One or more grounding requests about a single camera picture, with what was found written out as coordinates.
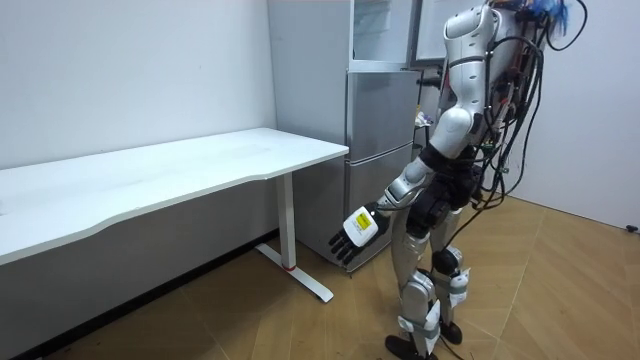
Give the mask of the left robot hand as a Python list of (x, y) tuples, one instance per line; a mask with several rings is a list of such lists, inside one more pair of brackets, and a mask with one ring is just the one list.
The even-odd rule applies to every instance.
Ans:
[(384, 235), (391, 223), (390, 211), (381, 210), (375, 202), (355, 210), (329, 240), (330, 252), (342, 265), (347, 266), (364, 249)]

